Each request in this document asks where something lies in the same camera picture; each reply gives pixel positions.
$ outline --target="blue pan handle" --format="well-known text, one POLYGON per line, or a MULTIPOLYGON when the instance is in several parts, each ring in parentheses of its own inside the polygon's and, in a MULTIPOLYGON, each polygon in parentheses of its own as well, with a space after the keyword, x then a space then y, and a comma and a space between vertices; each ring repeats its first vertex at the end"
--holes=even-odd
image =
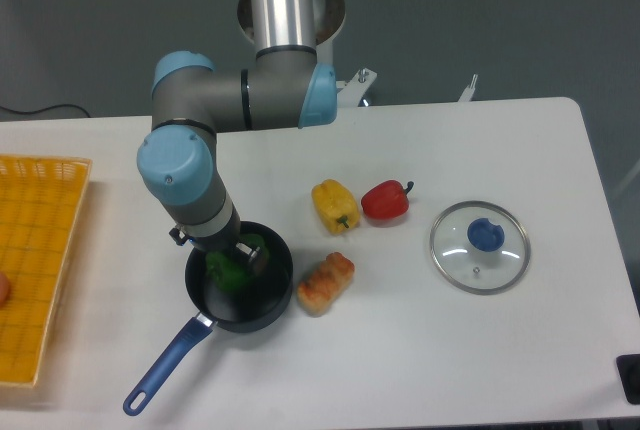
POLYGON ((216 323, 215 320, 210 320, 201 313, 191 318, 124 401, 122 405, 124 413, 132 417, 139 415, 184 356, 211 333, 216 323), (132 407, 134 402, 139 400, 140 395, 144 398, 136 404, 135 408, 132 407))

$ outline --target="red bell pepper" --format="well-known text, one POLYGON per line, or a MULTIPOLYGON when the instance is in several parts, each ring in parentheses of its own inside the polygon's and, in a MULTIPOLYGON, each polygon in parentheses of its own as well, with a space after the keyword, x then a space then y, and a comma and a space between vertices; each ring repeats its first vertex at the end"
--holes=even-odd
POLYGON ((387 180, 369 190, 360 203, 364 214, 377 220, 389 220, 399 217, 409 210, 407 193, 413 188, 413 182, 407 188, 396 180, 387 180))

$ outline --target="white table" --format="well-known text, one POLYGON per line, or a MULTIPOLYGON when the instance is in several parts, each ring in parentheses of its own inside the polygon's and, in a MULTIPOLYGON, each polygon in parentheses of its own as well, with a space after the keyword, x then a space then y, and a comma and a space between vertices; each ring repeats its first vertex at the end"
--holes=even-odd
POLYGON ((219 136, 241 216, 289 243, 294 278, 331 251, 356 264, 321 318, 292 300, 259 332, 214 330, 138 417, 122 402, 196 313, 189 249, 135 166, 145 117, 0 125, 0 152, 93 159, 65 292, 34 390, 0 389, 7 429, 364 428, 639 415, 615 358, 640 321, 577 105, 567 99, 341 110, 330 126, 219 136), (406 219, 329 236, 310 191, 335 178, 359 198, 413 180, 406 219), (525 277, 494 296, 438 273, 427 239, 463 200, 529 232, 525 277))

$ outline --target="black frying pan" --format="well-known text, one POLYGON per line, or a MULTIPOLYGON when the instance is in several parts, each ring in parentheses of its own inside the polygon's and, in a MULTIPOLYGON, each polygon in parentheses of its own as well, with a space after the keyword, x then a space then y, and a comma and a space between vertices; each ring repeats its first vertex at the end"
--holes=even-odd
POLYGON ((197 249, 191 251, 185 282, 187 293, 200 313, 180 330, 126 398, 123 409, 127 415, 135 416, 144 410, 184 356, 216 324, 230 332, 254 332, 273 323, 287 308, 293 290, 293 261, 287 244, 276 232, 259 223, 242 222, 240 233, 264 238, 270 253, 267 266, 242 290, 228 294, 207 276, 206 254, 197 249))

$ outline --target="yellow bell pepper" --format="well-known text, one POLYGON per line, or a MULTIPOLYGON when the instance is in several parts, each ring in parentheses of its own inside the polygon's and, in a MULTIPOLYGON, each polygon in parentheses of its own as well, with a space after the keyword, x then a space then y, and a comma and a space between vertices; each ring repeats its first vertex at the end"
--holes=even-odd
POLYGON ((355 227, 360 221, 353 195, 335 180, 325 180, 313 187, 311 197, 320 220, 334 235, 355 227))

